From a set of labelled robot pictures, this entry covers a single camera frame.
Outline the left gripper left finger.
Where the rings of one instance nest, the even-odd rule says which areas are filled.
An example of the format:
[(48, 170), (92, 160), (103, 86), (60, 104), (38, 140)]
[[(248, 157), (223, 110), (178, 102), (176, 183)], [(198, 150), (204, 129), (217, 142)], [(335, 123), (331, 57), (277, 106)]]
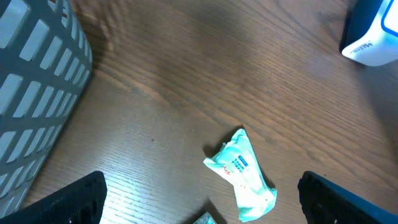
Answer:
[(97, 170), (1, 218), (1, 224), (99, 224), (106, 196), (104, 174)]

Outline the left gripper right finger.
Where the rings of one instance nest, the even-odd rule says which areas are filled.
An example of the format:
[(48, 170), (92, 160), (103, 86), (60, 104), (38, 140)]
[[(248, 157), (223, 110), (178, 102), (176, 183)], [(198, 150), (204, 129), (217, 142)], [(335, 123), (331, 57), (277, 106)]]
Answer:
[(298, 191), (308, 224), (397, 223), (397, 215), (309, 170), (299, 180)]

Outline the teal wet-wipe packet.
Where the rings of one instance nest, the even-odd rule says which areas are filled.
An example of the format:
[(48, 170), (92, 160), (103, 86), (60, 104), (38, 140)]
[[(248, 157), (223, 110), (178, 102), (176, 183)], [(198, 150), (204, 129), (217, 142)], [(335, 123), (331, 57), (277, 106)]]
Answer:
[(257, 220), (275, 207), (277, 189), (266, 184), (243, 128), (238, 129), (229, 142), (223, 143), (218, 153), (207, 157), (203, 163), (233, 186), (242, 222)]

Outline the green Kleenex tissue packet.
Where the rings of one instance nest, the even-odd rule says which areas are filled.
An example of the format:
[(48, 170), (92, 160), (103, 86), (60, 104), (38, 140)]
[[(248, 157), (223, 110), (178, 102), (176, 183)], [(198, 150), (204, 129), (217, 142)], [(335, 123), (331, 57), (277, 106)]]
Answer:
[(217, 224), (215, 219), (211, 216), (209, 212), (204, 213), (202, 216), (197, 218), (193, 224)]

